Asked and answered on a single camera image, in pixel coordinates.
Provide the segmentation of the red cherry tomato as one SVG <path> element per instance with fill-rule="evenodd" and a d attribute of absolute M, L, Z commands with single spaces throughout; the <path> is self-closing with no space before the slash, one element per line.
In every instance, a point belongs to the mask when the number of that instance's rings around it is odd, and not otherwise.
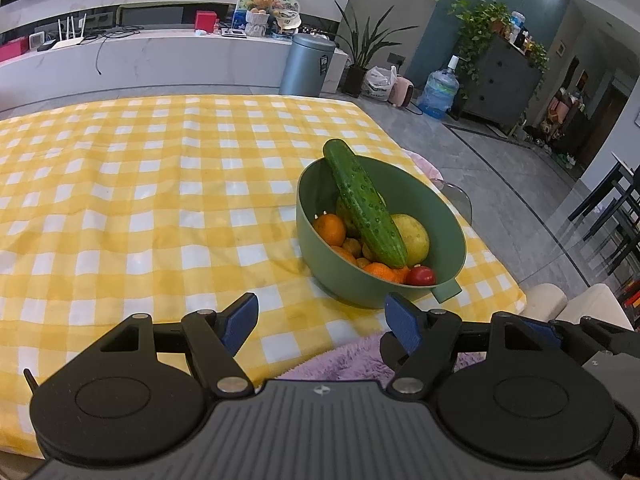
<path fill-rule="evenodd" d="M 411 286 L 433 286 L 436 282 L 436 274 L 429 266 L 414 266 L 405 277 L 405 283 Z"/>

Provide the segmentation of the green cucumber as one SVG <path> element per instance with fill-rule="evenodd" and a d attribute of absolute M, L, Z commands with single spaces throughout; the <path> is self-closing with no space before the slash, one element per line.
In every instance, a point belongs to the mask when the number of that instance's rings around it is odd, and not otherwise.
<path fill-rule="evenodd" d="M 371 177 L 346 142 L 331 139 L 323 145 L 341 199 L 364 242 L 382 263 L 399 269 L 408 252 L 397 226 Z"/>

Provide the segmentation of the orange tangerine lower right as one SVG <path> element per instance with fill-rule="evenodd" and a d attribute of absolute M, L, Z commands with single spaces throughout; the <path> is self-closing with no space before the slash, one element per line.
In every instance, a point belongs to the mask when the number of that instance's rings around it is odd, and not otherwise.
<path fill-rule="evenodd" d="M 401 282 L 400 275 L 398 274 L 398 272 L 390 268 L 389 266 L 386 266 L 386 264 L 384 263 L 371 262 L 363 268 L 363 271 L 386 282 L 391 282 L 391 283 Z"/>

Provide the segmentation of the yellow-green pear right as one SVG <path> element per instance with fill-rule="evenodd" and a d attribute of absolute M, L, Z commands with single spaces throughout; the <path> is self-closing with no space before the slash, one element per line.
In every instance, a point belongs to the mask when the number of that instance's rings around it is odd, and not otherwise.
<path fill-rule="evenodd" d="M 392 219 L 407 249 L 407 266 L 411 268 L 423 262 L 431 248 L 424 226 L 408 214 L 393 214 Z"/>

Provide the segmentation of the orange tangerine upper left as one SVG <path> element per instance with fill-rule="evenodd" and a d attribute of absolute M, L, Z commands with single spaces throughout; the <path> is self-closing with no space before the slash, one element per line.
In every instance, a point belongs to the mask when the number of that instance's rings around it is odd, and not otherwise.
<path fill-rule="evenodd" d="M 346 226 L 337 214 L 322 214 L 312 222 L 314 230 L 329 246 L 342 246 L 346 240 Z"/>

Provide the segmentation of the grey transparent chair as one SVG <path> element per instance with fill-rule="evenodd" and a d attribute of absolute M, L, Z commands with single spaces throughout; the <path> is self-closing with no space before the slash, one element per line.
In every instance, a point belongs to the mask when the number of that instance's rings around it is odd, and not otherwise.
<path fill-rule="evenodd" d="M 464 220 L 469 224 L 473 223 L 473 206 L 469 195 L 457 185 L 446 182 L 444 180 L 434 179 L 432 183 L 439 192 L 449 200 L 449 203 L 457 209 Z"/>

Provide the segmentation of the green plastic bowl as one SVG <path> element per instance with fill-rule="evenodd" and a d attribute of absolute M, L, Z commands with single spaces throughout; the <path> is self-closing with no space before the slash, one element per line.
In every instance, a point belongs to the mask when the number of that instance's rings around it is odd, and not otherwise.
<path fill-rule="evenodd" d="M 432 295 L 438 304 L 461 297 L 461 272 L 466 241 L 454 213 L 427 183 L 400 167 L 361 156 L 378 192 L 392 214 L 408 214 L 420 221 L 431 247 L 424 266 L 435 273 L 433 286 L 413 286 L 381 280 L 337 255 L 312 227 L 322 212 L 333 212 L 338 196 L 331 169 L 323 158 L 312 162 L 299 177 L 296 191 L 296 226 L 302 257 L 321 285 L 343 302 L 381 309 L 391 292 L 416 302 Z"/>

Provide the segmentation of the blue water jug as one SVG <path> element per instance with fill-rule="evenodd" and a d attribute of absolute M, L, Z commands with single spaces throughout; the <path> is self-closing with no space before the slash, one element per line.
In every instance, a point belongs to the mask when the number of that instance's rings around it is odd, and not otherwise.
<path fill-rule="evenodd" d="M 442 119 L 452 107 L 459 90 L 456 68 L 459 58 L 453 55 L 443 70 L 434 70 L 427 77 L 418 107 L 428 116 Z"/>

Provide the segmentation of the pink small heater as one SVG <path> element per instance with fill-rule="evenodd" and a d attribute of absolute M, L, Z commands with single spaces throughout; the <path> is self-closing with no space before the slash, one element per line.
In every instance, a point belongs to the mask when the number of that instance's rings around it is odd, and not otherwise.
<path fill-rule="evenodd" d="M 407 107 L 412 100 L 413 89 L 413 83 L 409 79 L 398 76 L 390 90 L 387 102 L 394 107 Z"/>

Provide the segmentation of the dark grey drawer cabinet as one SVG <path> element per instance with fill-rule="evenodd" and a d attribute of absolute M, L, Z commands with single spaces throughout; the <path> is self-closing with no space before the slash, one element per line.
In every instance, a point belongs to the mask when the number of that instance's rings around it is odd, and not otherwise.
<path fill-rule="evenodd" d="M 452 112 L 506 129 L 515 126 L 541 80 L 541 71 L 510 42 L 497 35 L 492 36 L 475 68 L 475 80 L 459 76 L 461 88 Z"/>

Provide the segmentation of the grey-blue trash bin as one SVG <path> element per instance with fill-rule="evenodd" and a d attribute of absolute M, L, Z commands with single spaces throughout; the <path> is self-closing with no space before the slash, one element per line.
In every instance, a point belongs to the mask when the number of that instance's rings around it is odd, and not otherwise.
<path fill-rule="evenodd" d="M 333 41 L 321 36 L 294 35 L 280 83 L 280 95 L 318 98 L 335 48 Z"/>

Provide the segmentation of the potted green plant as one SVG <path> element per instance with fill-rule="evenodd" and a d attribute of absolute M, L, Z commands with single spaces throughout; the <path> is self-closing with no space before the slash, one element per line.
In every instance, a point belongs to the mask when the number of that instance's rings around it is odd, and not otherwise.
<path fill-rule="evenodd" d="M 400 42 L 390 40 L 390 37 L 400 32 L 416 29 L 416 25 L 384 28 L 383 24 L 386 18 L 394 10 L 394 7 L 390 6 L 374 24 L 371 23 L 370 18 L 367 18 L 363 27 L 360 27 L 354 10 L 349 17 L 347 11 L 337 1 L 335 1 L 335 5 L 347 28 L 347 35 L 336 34 L 335 37 L 343 41 L 352 60 L 342 91 L 348 96 L 356 98 L 360 96 L 362 83 L 373 55 L 384 48 L 399 46 Z"/>

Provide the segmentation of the white long tv cabinet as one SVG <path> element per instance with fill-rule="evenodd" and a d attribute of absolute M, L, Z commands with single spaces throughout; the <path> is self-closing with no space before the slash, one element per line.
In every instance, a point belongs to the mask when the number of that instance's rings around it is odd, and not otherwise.
<path fill-rule="evenodd" d="M 135 35 L 29 52 L 1 63 L 1 109 L 80 94 L 153 87 L 277 90 L 288 41 L 198 36 L 190 30 Z"/>

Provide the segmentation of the red box on cabinet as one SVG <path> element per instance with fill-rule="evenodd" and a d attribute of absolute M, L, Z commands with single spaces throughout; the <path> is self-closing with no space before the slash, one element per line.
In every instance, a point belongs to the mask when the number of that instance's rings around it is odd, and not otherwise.
<path fill-rule="evenodd" d="M 215 11 L 198 10 L 195 12 L 194 30 L 204 32 L 204 34 L 212 34 L 215 31 L 217 21 L 218 16 Z"/>

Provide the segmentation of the white wifi router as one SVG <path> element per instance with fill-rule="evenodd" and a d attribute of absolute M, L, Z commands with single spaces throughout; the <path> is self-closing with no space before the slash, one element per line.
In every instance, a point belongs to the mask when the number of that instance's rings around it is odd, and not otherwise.
<path fill-rule="evenodd" d="M 81 14 L 79 18 L 67 15 L 65 21 L 58 20 L 58 38 L 54 40 L 52 49 L 77 46 L 85 39 L 85 28 L 88 15 Z"/>

